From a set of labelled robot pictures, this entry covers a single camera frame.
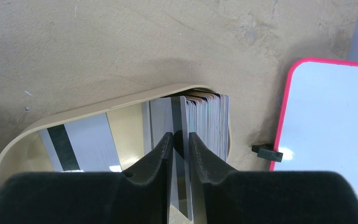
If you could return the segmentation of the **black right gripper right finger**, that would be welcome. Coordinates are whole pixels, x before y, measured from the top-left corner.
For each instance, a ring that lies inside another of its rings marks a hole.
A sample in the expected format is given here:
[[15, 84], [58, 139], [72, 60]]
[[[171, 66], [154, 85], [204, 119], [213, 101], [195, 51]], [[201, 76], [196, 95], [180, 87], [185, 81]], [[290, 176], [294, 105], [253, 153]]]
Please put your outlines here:
[[189, 134], [196, 224], [358, 224], [358, 198], [334, 172], [245, 172]]

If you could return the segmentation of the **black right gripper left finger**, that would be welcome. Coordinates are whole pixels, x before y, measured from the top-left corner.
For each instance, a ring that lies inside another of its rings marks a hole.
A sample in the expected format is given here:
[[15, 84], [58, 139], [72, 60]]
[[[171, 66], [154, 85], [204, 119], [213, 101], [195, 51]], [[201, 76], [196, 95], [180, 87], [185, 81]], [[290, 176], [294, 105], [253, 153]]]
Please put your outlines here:
[[0, 187], [0, 224], [166, 224], [173, 134], [123, 172], [32, 172]]

